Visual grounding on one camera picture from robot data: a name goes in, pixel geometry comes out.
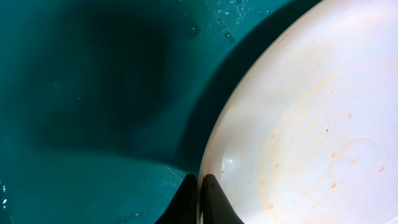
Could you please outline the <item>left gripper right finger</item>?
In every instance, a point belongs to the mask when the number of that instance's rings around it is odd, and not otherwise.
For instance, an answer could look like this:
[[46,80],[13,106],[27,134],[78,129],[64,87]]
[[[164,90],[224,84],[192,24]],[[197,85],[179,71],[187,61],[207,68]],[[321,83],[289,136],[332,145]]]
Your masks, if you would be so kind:
[[213,174],[203,178],[201,186],[201,211],[203,224],[243,224],[233,210],[221,185]]

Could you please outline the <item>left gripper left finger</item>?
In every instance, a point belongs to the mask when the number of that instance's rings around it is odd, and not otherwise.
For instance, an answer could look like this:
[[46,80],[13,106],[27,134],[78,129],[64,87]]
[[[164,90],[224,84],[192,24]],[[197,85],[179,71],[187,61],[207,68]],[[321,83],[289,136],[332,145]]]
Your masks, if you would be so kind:
[[155,224],[196,224],[197,223],[197,180],[189,173],[164,213]]

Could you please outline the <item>white plate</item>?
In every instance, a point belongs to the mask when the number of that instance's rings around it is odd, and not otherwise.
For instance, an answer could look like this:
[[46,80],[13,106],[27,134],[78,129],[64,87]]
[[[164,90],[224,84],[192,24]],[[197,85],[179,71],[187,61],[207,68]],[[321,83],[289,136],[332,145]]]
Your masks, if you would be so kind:
[[244,223],[397,222],[397,0],[313,6],[224,106],[198,181]]

